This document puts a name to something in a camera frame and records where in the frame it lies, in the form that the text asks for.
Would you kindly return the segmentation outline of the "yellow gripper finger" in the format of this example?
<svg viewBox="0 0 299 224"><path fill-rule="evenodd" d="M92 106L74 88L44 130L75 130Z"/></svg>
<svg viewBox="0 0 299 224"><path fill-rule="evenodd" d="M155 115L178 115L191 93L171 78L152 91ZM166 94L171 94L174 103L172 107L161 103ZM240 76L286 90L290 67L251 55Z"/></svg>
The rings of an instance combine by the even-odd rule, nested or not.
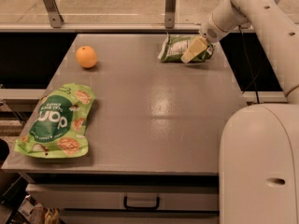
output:
<svg viewBox="0 0 299 224"><path fill-rule="evenodd" d="M194 57L207 49L207 41L202 36L197 36L187 50L183 53L181 60L184 63L190 62Z"/></svg>

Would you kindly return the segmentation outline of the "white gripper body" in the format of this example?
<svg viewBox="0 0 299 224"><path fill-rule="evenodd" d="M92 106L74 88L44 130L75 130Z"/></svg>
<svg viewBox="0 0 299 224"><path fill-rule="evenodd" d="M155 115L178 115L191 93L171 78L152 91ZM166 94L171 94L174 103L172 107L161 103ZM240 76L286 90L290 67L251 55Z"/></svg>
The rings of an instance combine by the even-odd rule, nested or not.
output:
<svg viewBox="0 0 299 224"><path fill-rule="evenodd" d="M226 37L226 33L216 25L211 15L201 24L199 34L211 43L217 43Z"/></svg>

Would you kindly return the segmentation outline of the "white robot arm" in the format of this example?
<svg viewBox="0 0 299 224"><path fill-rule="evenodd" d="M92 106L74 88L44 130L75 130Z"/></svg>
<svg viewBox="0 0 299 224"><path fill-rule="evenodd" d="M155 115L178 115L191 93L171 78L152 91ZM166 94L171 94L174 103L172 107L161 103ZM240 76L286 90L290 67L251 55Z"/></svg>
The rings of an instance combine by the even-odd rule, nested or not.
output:
<svg viewBox="0 0 299 224"><path fill-rule="evenodd" d="M299 224L299 28L278 0L224 0L199 33L216 43L250 22L287 101L227 121L219 157L220 224Z"/></svg>

